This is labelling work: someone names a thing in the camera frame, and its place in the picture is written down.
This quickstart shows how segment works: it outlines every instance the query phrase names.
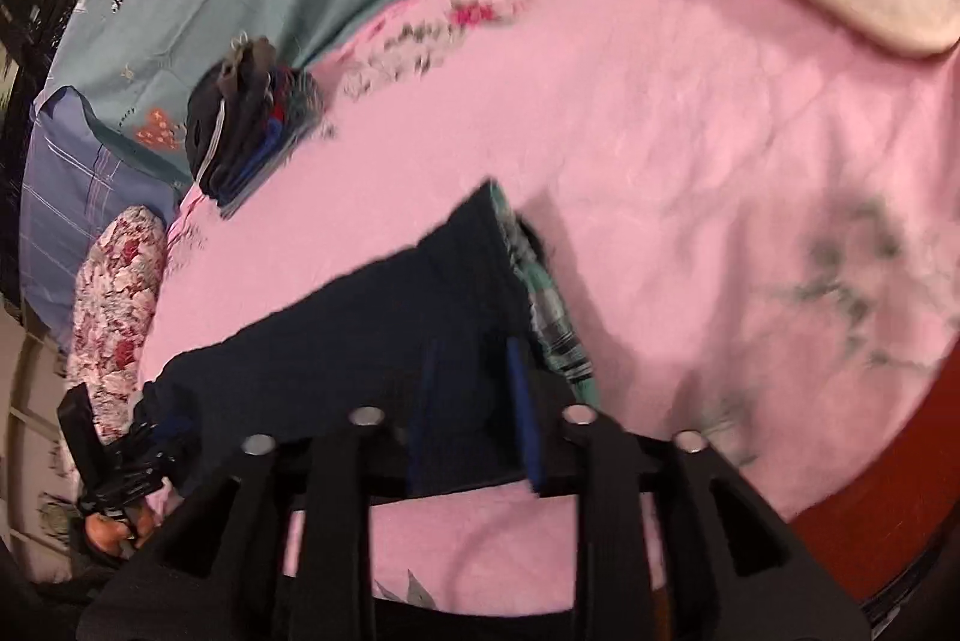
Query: folded clothes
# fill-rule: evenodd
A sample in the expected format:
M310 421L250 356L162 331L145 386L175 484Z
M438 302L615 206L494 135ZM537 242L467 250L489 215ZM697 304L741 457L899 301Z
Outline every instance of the folded clothes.
M506 339L527 339L544 366L558 329L571 401L589 395L589 362L559 296L529 287L530 242L494 184L416 246L335 278L229 339L173 358L143 390L138 415L188 416L200 454L189 492L248 436L285 442L344 427L358 406L383 409L414 454L412 491L435 494L517 478Z
M234 40L187 104L186 152L200 190L234 214L319 121L309 74L277 64L266 38Z
M283 124L277 117L271 115L267 118L267 130L264 133L263 139L260 141L259 147L253 151L253 155L248 159L247 163L244 164L244 168L240 170L240 174L220 191L220 199L229 202L235 198L243 186L248 184L248 181L251 180L253 175L256 175L261 164L264 163L267 158L270 158L272 154L277 153L277 150L280 149L282 139Z

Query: bed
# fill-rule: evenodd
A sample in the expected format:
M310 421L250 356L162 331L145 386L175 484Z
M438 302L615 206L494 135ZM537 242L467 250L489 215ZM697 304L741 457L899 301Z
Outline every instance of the bed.
M140 381L416 241L493 175L544 242L605 411L707 433L816 551L803 512L843 502L944 394L956 54L893 56L802 0L386 1L310 64L335 134L229 220L186 193ZM444 610L564 609L572 529L572 505L521 484L377 507L373 575ZM907 564L817 553L863 601Z

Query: metal screw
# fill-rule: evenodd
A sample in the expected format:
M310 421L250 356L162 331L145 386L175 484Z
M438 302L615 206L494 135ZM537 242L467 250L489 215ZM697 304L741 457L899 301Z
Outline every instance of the metal screw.
M251 457L263 457L264 454L270 454L277 447L277 441L270 435L251 435L243 442L244 454Z
M576 406L567 406L563 409L563 418L570 424L592 424L597 419L597 412L590 406L577 404Z
M697 454L709 446L707 438L700 435L697 430L684 430L683 433L677 433L673 436L673 442L678 449L688 454Z
M373 406L363 406L350 413L350 423L357 427L372 427L383 421L383 411Z

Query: black cloth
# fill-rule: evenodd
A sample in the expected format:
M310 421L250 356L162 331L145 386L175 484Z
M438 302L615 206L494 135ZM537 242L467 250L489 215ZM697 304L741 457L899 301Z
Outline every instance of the black cloth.
M536 345L530 329L488 183L415 247L173 358L140 405L155 422L197 423L184 493L248 435L324 435L358 406L378 406L404 431L414 492L499 483L521 472L505 340Z

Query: black mount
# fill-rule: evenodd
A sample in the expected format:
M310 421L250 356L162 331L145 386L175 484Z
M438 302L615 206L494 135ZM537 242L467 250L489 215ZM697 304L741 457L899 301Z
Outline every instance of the black mount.
M656 502L671 633L688 641L866 641L866 619L776 512L699 433L624 432L563 380L508 352L517 437L541 496L578 498L574 607L557 641L652 641L640 493ZM80 622L80 641L373 641L368 507L408 497L407 457L377 409L344 430L256 436L170 516ZM291 510L299 568L278 599ZM448 615L452 626L456 618Z
M93 406L85 384L67 390L56 408L56 418L82 482L77 510L82 516L100 513L123 522L131 534L136 534L131 507L160 489L164 477L179 475L197 449L196 438L186 423L170 420L157 428L141 414L137 408L128 431L104 446L93 423Z

